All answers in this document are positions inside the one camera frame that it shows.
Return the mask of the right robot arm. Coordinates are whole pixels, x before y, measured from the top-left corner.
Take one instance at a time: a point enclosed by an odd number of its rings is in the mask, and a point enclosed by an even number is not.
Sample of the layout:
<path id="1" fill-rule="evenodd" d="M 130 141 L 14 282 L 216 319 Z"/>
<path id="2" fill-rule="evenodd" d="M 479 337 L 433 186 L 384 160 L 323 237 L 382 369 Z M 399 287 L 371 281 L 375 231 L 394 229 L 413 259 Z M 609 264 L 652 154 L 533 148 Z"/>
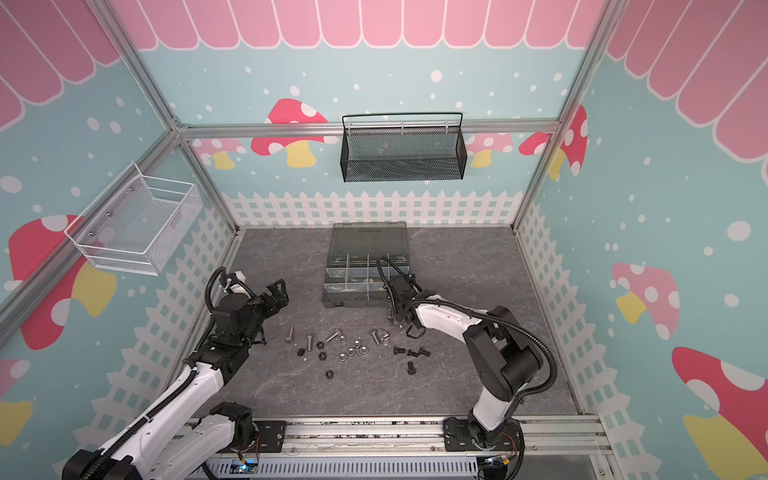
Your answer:
<path id="1" fill-rule="evenodd" d="M 512 414 L 527 397 L 554 385 L 558 364 L 553 352 L 505 307 L 476 310 L 448 301 L 423 289 L 413 274 L 387 257 L 376 260 L 376 269 L 391 316 L 406 328 L 406 336 L 419 339 L 435 330 L 460 341 L 482 384 L 467 418 L 444 422 L 446 447 L 522 451 L 521 427 Z"/>

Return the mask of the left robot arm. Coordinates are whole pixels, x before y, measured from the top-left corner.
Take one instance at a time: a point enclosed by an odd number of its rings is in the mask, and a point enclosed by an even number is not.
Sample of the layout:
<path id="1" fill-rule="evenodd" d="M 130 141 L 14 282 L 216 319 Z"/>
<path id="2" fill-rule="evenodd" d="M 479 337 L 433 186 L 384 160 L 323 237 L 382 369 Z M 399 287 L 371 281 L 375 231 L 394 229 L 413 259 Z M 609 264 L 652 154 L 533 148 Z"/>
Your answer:
<path id="1" fill-rule="evenodd" d="M 284 280 L 255 294 L 244 277 L 219 267 L 204 292 L 211 323 L 183 361 L 178 378 L 135 420 L 95 450 L 81 449 L 64 465 L 64 479 L 184 479 L 214 454 L 238 457 L 266 445 L 250 408 L 222 402 L 180 440 L 196 411 L 242 367 L 254 345 L 266 342 L 264 323 L 289 304 Z"/>

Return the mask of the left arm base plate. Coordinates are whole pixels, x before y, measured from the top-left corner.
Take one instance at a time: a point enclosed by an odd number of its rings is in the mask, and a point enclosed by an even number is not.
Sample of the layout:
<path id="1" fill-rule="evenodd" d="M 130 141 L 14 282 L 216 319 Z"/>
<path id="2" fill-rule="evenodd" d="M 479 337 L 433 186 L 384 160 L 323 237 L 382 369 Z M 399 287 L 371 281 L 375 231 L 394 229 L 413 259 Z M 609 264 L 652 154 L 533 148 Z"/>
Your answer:
<path id="1" fill-rule="evenodd" d="M 254 420 L 254 433 L 246 444 L 247 449 L 243 454 L 263 455 L 272 453 L 281 453 L 286 439 L 286 421 L 277 420 Z"/>

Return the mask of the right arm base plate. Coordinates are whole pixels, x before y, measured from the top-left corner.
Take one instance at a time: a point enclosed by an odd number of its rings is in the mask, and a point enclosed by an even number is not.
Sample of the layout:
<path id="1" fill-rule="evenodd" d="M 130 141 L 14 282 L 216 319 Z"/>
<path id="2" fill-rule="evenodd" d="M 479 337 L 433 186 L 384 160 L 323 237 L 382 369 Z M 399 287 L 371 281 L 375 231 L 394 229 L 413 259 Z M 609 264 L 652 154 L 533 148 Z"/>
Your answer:
<path id="1" fill-rule="evenodd" d="M 500 426 L 486 430 L 474 418 L 449 417 L 443 421 L 443 440 L 449 452 L 521 452 L 524 435 L 518 420 L 509 418 Z"/>

